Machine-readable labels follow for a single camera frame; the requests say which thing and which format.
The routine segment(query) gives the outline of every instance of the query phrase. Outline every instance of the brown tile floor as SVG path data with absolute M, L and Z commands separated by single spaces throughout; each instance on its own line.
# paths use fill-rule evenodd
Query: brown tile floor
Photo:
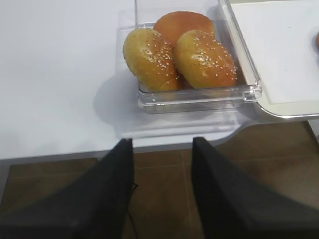
M 319 151 L 303 122 L 253 126 L 217 149 L 270 188 L 319 208 Z M 135 155 L 131 212 L 141 239 L 202 239 L 190 181 L 190 150 Z M 12 167 L 0 213 L 25 206 L 76 180 L 96 159 Z M 126 221 L 124 239 L 133 239 Z

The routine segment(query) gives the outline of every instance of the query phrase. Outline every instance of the white table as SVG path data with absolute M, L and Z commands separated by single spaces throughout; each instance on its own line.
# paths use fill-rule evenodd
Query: white table
M 269 122 L 252 105 L 142 113 L 135 81 L 116 69 L 119 15 L 133 7 L 133 0 L 0 0 L 2 181 L 12 164 L 100 157 L 123 137 L 134 138 L 135 152 L 181 149 L 195 136 L 219 144 Z

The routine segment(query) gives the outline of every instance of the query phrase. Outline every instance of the bread roll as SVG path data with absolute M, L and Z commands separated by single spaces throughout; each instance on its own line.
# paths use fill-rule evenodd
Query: bread roll
M 215 34 L 215 26 L 208 17 L 190 11 L 171 12 L 154 25 L 154 30 L 166 37 L 173 46 L 185 32 L 195 29 Z
M 173 57 L 177 70 L 194 88 L 236 85 L 234 60 L 213 34 L 200 30 L 183 34 Z
M 126 38 L 123 55 L 130 71 L 150 91 L 170 91 L 183 88 L 176 71 L 173 47 L 150 28 L 133 30 Z

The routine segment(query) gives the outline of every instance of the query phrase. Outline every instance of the plastic tray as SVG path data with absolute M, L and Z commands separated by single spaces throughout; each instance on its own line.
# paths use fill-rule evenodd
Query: plastic tray
M 149 114 L 220 110 L 236 108 L 242 103 L 256 102 L 262 93 L 260 80 L 251 60 L 228 0 L 136 0 L 136 27 L 152 28 L 163 15 L 172 11 L 194 11 L 209 17 L 215 24 L 216 39 L 232 54 L 238 67 L 234 87 L 149 92 L 139 84 L 138 103 Z

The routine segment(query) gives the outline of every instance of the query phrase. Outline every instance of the white paper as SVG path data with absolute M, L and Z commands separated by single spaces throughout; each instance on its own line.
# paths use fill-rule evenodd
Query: white paper
M 272 103 L 319 101 L 319 0 L 234 4 Z

